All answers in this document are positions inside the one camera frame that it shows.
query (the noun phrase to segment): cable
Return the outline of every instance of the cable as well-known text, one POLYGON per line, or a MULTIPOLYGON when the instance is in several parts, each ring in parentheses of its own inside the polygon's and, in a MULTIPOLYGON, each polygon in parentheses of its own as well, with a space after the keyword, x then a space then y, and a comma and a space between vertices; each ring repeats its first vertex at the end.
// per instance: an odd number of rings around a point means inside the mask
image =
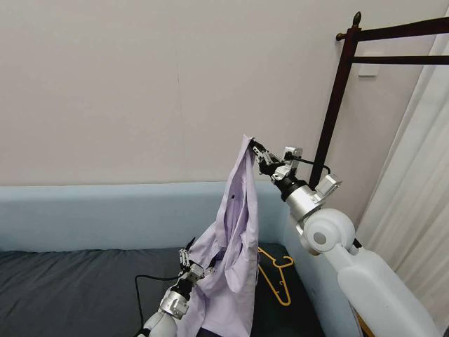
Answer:
POLYGON ((138 305, 139 305, 139 316, 140 316, 140 328, 143 329, 143 313, 142 313, 142 303, 140 302, 140 293, 139 293, 139 278, 140 279, 154 279, 156 281, 174 281, 176 279, 179 279, 181 275, 174 276, 174 277, 156 277, 151 275, 136 275, 134 278, 134 285, 135 285, 135 294, 138 299, 138 305))
MULTIPOLYGON (((303 159, 303 158, 297 158, 297 160, 299 160, 299 161, 301 161, 302 163, 306 163, 306 164, 310 164, 310 165, 315 165, 315 162, 314 161, 309 161, 309 160, 306 160, 306 159, 303 159)), ((326 169, 327 170, 327 172, 328 172, 328 174, 330 174, 330 168, 329 168, 329 166, 326 166, 326 165, 321 165, 321 167, 323 168, 323 169, 326 169)))

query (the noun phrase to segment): light purple shirt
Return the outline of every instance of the light purple shirt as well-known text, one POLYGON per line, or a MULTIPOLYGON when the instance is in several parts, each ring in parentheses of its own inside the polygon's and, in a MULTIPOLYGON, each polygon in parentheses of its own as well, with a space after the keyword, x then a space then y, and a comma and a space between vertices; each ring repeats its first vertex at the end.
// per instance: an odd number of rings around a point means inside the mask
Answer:
POLYGON ((195 337, 201 327, 223 337, 249 336, 257 283, 259 223, 253 177, 254 154, 243 137, 215 222, 189 251, 204 267, 217 256, 214 273, 192 291, 177 337, 195 337))

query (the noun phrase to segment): white curtain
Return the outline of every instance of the white curtain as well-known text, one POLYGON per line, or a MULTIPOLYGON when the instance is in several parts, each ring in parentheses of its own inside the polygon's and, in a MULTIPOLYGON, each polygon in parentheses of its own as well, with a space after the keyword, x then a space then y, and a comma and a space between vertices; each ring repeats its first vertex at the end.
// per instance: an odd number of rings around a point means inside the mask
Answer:
MULTIPOLYGON (((431 55, 449 55, 448 37, 431 55)), ((422 71, 357 230, 434 318, 449 325, 449 66, 422 71)))

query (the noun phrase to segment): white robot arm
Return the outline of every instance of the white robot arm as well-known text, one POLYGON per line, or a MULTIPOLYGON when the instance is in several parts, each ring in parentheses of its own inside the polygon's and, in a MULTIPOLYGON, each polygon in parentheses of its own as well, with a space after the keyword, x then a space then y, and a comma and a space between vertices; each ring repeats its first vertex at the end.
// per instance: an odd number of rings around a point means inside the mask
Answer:
POLYGON ((176 337, 175 319, 181 319, 187 313, 190 293, 205 276, 204 269, 189 259, 188 250, 193 241, 180 250, 181 276, 170 291, 167 291, 159 305, 159 311, 144 323, 135 337, 176 337))
POLYGON ((270 176, 290 207, 301 244, 329 260, 343 293, 375 336, 440 336, 429 313, 396 273, 355 239, 351 220, 335 209, 321 209, 341 181, 328 174, 313 191, 295 177, 297 165, 305 161, 302 149, 286 147, 280 159, 255 140, 250 146, 260 173, 270 176))

